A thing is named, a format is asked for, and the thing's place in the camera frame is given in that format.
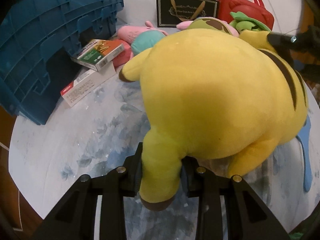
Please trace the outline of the green and orange box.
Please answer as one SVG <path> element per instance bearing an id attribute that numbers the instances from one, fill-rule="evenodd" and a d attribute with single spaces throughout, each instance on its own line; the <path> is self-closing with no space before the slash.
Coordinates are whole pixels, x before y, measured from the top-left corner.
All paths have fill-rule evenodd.
<path id="1" fill-rule="evenodd" d="M 118 40 L 92 39 L 79 52 L 71 56 L 71 60 L 99 72 L 123 51 L 124 45 Z"/>

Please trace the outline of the red plastic case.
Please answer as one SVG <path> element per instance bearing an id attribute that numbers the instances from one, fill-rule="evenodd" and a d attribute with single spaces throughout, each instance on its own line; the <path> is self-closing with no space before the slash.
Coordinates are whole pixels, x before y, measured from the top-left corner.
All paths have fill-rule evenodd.
<path id="1" fill-rule="evenodd" d="M 219 9 L 217 18 L 227 23 L 233 20 L 231 12 L 242 12 L 246 16 L 258 20 L 271 30 L 274 25 L 274 16 L 265 8 L 262 0 L 218 0 Z"/>

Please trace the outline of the black framed picture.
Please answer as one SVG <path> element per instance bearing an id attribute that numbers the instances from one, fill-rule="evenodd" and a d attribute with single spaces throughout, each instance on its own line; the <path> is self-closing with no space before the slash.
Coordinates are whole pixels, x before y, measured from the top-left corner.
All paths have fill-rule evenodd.
<path id="1" fill-rule="evenodd" d="M 199 17 L 217 17 L 217 0 L 156 0 L 157 26 L 176 27 L 181 22 L 193 21 Z"/>

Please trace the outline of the green hat plush toy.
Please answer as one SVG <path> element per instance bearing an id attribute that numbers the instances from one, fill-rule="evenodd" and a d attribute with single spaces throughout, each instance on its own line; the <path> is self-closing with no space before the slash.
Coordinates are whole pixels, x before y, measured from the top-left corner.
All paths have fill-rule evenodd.
<path id="1" fill-rule="evenodd" d="M 235 28 L 238 33 L 241 33 L 244 30 L 271 31 L 271 29 L 263 22 L 248 17 L 243 12 L 230 12 L 230 15 L 232 16 L 233 20 L 229 23 L 229 25 Z"/>

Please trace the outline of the yellow plush toy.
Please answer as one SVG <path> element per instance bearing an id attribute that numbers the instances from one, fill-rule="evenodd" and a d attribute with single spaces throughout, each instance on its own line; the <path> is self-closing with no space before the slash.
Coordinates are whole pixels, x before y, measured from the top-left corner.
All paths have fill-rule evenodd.
<path id="1" fill-rule="evenodd" d="M 139 81 L 150 122 L 139 189 L 147 209 L 171 204 L 184 157 L 224 158 L 227 177 L 245 175 L 298 134 L 308 114 L 306 88 L 274 37 L 188 28 L 123 66 L 119 78 Z"/>

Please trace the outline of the red and white box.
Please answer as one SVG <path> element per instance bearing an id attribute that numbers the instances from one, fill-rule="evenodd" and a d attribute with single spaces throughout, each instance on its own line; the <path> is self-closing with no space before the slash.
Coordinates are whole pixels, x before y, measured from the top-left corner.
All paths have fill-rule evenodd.
<path id="1" fill-rule="evenodd" d="M 60 94 L 73 107 L 82 100 L 93 89 L 97 88 L 103 82 L 116 74 L 116 69 L 113 62 L 109 62 L 99 72 L 92 69 L 82 69 L 80 75 L 68 84 Z"/>

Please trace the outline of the blue plastic crate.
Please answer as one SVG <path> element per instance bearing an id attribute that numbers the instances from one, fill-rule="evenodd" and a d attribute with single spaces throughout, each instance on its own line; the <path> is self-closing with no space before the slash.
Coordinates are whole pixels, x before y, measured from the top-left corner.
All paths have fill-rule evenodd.
<path id="1" fill-rule="evenodd" d="M 124 0 L 17 0 L 1 23 L 1 106 L 44 125 L 77 75 L 71 57 L 116 31 Z"/>

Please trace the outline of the blue boomerang toy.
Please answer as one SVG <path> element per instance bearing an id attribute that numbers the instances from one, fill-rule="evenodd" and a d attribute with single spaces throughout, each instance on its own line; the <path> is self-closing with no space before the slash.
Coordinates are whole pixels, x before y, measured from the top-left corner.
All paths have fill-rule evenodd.
<path id="1" fill-rule="evenodd" d="M 298 132 L 296 138 L 300 142 L 303 153 L 303 163 L 304 163 L 304 179 L 303 179 L 303 189 L 304 192 L 309 192 L 312 185 L 312 170 L 309 155 L 309 138 L 311 130 L 311 121 L 309 116 L 306 117 L 306 121 Z"/>

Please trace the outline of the pink pig plush toy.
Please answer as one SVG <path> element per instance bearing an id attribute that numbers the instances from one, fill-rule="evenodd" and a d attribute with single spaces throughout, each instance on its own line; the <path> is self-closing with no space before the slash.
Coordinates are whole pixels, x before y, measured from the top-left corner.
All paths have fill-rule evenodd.
<path id="1" fill-rule="evenodd" d="M 150 21 L 146 21 L 144 26 L 122 26 L 117 31 L 116 40 L 122 43 L 124 51 L 113 59 L 114 67 L 124 65 L 134 56 L 152 48 L 166 36 L 168 36 L 167 32 L 155 28 Z"/>

